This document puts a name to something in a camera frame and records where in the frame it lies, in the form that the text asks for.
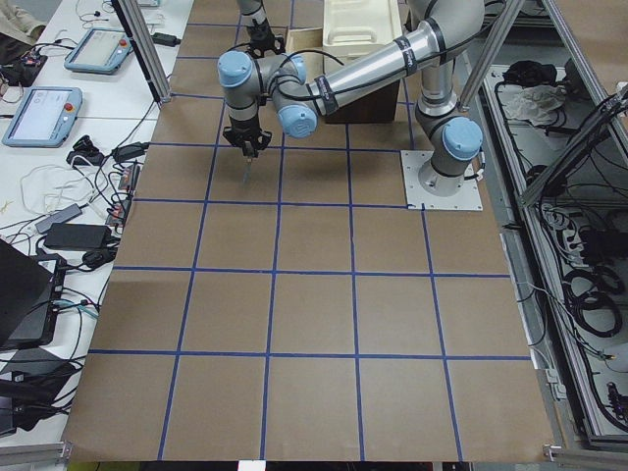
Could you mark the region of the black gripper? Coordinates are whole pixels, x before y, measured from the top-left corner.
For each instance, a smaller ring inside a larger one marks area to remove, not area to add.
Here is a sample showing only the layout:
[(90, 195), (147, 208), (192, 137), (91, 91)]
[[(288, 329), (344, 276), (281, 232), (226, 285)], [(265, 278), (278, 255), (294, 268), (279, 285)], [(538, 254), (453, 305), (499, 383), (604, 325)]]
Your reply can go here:
[(249, 42), (246, 52), (253, 58), (263, 58), (266, 52), (283, 54), (286, 52), (285, 39), (275, 35), (269, 24), (255, 24), (248, 26), (246, 31)]
[(225, 127), (223, 137), (231, 146), (240, 148), (245, 157), (251, 156), (251, 158), (257, 158), (258, 150), (266, 149), (271, 141), (271, 133), (259, 128)]

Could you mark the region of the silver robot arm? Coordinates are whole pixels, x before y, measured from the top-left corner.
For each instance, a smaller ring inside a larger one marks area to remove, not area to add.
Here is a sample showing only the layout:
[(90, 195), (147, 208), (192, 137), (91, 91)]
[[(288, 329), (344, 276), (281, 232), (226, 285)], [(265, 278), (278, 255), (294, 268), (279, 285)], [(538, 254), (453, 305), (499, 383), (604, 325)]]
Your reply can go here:
[(237, 0), (236, 2), (241, 23), (249, 36), (247, 52), (256, 59), (263, 58), (267, 52), (285, 53), (285, 39), (272, 31), (264, 3), (261, 0)]
[(480, 33), (486, 5), (441, 0), (411, 1), (408, 6), (407, 34), (313, 81), (306, 79), (300, 53), (278, 49), (274, 56), (261, 58), (235, 50), (222, 54), (217, 70), (230, 119), (224, 138), (253, 159), (272, 139), (261, 129), (258, 116), (267, 101), (273, 103), (285, 135), (305, 138), (316, 130), (319, 118), (420, 72), (416, 119), (435, 148), (432, 167), (442, 177), (462, 176), (480, 149), (463, 152), (452, 140), (476, 127), (455, 110), (454, 60)]

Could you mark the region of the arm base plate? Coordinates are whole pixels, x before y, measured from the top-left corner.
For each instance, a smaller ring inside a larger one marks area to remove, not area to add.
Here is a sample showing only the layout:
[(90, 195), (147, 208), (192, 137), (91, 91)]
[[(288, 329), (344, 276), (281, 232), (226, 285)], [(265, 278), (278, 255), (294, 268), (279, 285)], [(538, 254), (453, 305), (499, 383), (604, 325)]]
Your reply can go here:
[(427, 211), (482, 211), (478, 181), (472, 179), (473, 165), (467, 166), (463, 176), (444, 177), (433, 169), (432, 155), (432, 151), (400, 151), (406, 207)]

